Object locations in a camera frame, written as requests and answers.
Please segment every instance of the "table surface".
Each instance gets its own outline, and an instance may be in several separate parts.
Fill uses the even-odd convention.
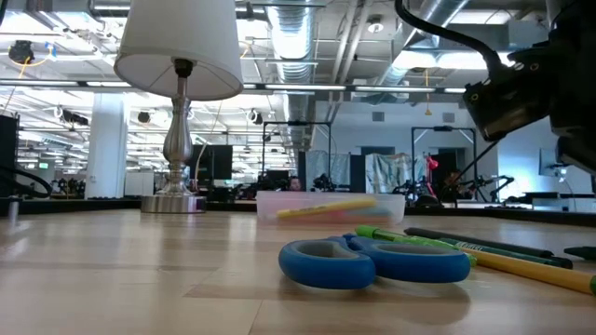
[[[596,229],[488,218],[406,217],[384,227],[413,226],[558,255],[596,244]],[[595,297],[482,267],[457,284],[378,279],[357,291],[308,288],[280,272],[286,243],[354,228],[138,210],[3,220],[0,334],[595,333]],[[596,273],[594,263],[576,269]]]

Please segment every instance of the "scissor handle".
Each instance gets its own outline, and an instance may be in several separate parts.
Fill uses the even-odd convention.
[[[469,260],[459,250],[413,246],[352,237],[350,248],[369,256],[376,274],[382,277],[417,283],[453,283],[467,278]]]
[[[278,261],[290,279],[315,288],[366,288],[375,278],[373,260],[351,250],[342,237],[291,242]]]

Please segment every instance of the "yellow marker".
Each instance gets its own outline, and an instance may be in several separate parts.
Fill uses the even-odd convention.
[[[329,213],[339,210],[372,208],[376,206],[376,199],[373,197],[362,198],[357,200],[342,201],[336,203],[325,204],[314,208],[300,208],[300,209],[282,209],[278,212],[278,219],[299,218],[308,215],[316,215],[322,213]]]
[[[594,275],[532,261],[495,255],[470,248],[460,249],[476,256],[478,265],[532,278],[562,288],[569,288],[578,292],[596,295],[596,276]]]

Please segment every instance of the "person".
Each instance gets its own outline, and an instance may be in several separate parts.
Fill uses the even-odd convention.
[[[460,173],[459,169],[455,169],[445,176],[439,193],[441,202],[450,203],[455,202],[456,199],[471,199],[473,197],[473,193],[466,186],[458,183],[456,178]]]
[[[302,191],[302,183],[298,179],[298,177],[290,177],[290,187],[289,191],[293,192],[301,192]]]

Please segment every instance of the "lamp base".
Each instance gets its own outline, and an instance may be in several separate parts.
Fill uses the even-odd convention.
[[[204,196],[172,196],[166,194],[144,196],[141,202],[143,213],[193,214],[205,212]]]

